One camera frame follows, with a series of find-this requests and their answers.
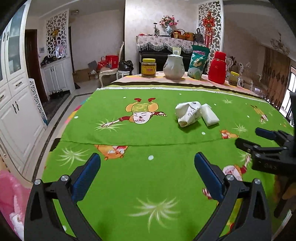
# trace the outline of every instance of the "black bag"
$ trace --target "black bag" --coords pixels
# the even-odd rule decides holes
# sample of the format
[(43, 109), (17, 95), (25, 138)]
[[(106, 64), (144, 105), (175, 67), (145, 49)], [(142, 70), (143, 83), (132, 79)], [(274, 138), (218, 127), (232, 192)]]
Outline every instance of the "black bag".
[(119, 71), (129, 71), (130, 74), (132, 75), (132, 71), (133, 71), (133, 62), (131, 60), (120, 60), (119, 64), (118, 64), (118, 70)]
[(200, 29), (197, 28), (195, 34), (193, 35), (194, 42), (204, 43), (203, 35), (200, 33)]

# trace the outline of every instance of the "red gift bag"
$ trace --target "red gift bag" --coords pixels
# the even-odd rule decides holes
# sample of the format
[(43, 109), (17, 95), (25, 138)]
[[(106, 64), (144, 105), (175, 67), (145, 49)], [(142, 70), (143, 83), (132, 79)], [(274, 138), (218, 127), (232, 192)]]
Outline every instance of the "red gift bag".
[(105, 57), (101, 57), (101, 61), (98, 62), (98, 70), (105, 67), (105, 65), (106, 65), (106, 59), (103, 60), (103, 58), (105, 58)]
[(106, 67), (110, 69), (118, 68), (118, 60), (117, 55), (106, 55)]

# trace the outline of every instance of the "crumpled tissue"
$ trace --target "crumpled tissue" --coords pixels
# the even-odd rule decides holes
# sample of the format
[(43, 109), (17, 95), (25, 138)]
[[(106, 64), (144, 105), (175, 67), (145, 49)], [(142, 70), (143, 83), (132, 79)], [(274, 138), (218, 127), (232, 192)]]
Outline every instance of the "crumpled tissue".
[(175, 114), (180, 127), (186, 127), (203, 117), (206, 125), (217, 124), (218, 117), (208, 104), (201, 105), (198, 101), (180, 103), (175, 108)]

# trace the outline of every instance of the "pink flowers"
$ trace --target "pink flowers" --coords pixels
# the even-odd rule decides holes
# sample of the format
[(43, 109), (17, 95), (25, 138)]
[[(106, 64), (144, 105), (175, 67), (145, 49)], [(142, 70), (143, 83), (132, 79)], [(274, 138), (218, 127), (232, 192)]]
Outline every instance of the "pink flowers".
[(159, 25), (162, 26), (173, 26), (173, 25), (177, 25), (179, 20), (175, 21), (175, 17), (174, 15), (172, 15), (171, 17), (169, 15), (164, 15), (161, 19), (161, 21), (159, 21)]

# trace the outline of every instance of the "cardboard box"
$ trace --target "cardboard box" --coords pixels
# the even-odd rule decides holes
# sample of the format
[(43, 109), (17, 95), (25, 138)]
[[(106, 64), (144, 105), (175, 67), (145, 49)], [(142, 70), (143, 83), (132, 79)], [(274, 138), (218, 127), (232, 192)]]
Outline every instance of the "cardboard box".
[(95, 73), (95, 74), (89, 74), (89, 80), (95, 80), (99, 78), (99, 74)]
[(74, 82), (85, 82), (89, 81), (90, 69), (80, 69), (76, 70), (73, 74)]

